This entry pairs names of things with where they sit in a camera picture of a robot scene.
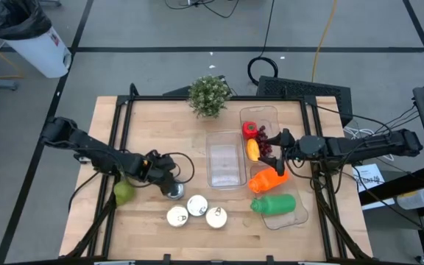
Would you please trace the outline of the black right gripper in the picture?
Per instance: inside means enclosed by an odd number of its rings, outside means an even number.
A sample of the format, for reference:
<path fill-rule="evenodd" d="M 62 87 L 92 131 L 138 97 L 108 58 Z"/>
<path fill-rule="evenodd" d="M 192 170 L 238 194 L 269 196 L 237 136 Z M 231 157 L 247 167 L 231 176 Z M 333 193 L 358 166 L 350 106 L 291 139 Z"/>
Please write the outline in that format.
<path fill-rule="evenodd" d="M 285 171 L 285 164 L 288 160 L 315 160 L 322 157 L 322 150 L 325 147 L 325 139 L 315 135 L 305 135 L 299 140 L 295 140 L 288 129 L 283 129 L 276 136 L 267 138 L 264 141 L 269 145 L 280 147 L 281 156 L 279 159 L 259 157 L 259 161 L 265 164 L 275 164 L 275 170 L 279 176 Z"/>

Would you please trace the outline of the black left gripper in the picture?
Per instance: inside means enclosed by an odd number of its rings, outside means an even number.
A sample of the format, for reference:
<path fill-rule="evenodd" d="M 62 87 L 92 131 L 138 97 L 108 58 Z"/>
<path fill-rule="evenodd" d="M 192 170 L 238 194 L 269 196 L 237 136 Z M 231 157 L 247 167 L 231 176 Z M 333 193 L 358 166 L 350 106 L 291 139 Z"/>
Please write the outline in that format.
<path fill-rule="evenodd" d="M 170 155 L 161 155 L 157 150 L 152 150 L 143 157 L 138 178 L 142 183 L 158 183 L 162 195 L 167 196 L 177 184 L 172 173 L 175 168 L 176 163 Z"/>

